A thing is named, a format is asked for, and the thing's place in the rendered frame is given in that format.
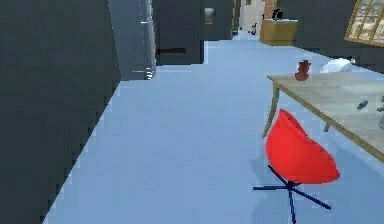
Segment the grey metal object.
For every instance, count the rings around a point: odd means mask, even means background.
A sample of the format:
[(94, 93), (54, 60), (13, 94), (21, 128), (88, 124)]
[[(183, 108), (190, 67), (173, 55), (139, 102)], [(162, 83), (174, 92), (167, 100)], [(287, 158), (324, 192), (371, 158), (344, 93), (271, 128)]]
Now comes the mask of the grey metal object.
[(380, 113), (380, 118), (379, 118), (379, 121), (378, 121), (378, 126), (379, 126), (380, 129), (384, 130), (384, 96), (382, 96), (382, 98), (381, 98), (381, 103), (382, 103), (382, 105), (377, 108), (377, 112)]

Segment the yellow wooden cabinet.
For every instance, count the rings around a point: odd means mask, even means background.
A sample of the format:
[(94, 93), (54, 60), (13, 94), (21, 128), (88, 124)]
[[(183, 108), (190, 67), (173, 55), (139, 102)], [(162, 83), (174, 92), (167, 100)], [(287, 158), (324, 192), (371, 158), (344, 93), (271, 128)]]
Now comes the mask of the yellow wooden cabinet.
[(265, 19), (261, 25), (259, 40), (269, 46), (293, 46), (297, 24), (297, 20), (291, 19)]

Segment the small framed wall picture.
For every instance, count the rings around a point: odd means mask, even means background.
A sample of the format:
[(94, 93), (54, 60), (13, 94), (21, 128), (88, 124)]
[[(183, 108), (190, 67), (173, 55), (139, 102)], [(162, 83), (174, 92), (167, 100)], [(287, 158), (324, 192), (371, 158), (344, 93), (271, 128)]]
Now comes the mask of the small framed wall picture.
[(215, 10), (213, 8), (205, 8), (204, 13), (205, 13), (205, 24), (206, 25), (212, 24), (214, 21)]

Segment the wooden framed window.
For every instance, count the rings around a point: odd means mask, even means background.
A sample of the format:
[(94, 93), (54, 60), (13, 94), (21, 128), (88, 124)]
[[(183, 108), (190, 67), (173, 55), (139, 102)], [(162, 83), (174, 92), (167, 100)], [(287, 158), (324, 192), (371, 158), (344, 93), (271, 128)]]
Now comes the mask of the wooden framed window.
[(344, 39), (384, 48), (384, 0), (356, 0)]

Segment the red shell chair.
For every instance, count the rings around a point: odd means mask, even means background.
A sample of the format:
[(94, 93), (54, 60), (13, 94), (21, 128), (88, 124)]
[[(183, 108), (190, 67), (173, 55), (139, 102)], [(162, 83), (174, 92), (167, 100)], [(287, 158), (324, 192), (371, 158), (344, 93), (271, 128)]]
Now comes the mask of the red shell chair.
[(268, 168), (282, 185), (254, 186), (253, 190), (286, 190), (291, 222), (296, 224), (293, 193), (330, 210), (331, 206), (298, 190), (301, 184), (327, 184), (340, 177), (333, 156), (305, 132), (296, 118), (284, 109), (269, 131), (265, 143)]

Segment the pale wooden table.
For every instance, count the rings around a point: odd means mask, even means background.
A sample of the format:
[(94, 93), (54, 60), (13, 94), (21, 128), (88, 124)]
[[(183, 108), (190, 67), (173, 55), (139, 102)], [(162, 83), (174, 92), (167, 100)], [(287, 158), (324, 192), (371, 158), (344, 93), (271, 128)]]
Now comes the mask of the pale wooden table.
[[(283, 92), (323, 120), (325, 130), (336, 129), (384, 163), (384, 130), (378, 126), (377, 112), (384, 82), (345, 72), (313, 74), (306, 81), (297, 81), (292, 75), (270, 75), (268, 79), (272, 82), (272, 101), (265, 131), (271, 127)], [(364, 100), (368, 100), (367, 106), (358, 110)]]

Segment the dark room door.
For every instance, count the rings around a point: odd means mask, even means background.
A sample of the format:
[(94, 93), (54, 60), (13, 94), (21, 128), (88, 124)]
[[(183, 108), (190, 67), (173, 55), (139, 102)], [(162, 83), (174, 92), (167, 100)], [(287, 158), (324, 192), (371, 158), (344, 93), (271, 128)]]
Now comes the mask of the dark room door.
[(185, 48), (185, 54), (155, 54), (162, 65), (192, 65), (204, 61), (203, 0), (152, 0), (158, 48)]

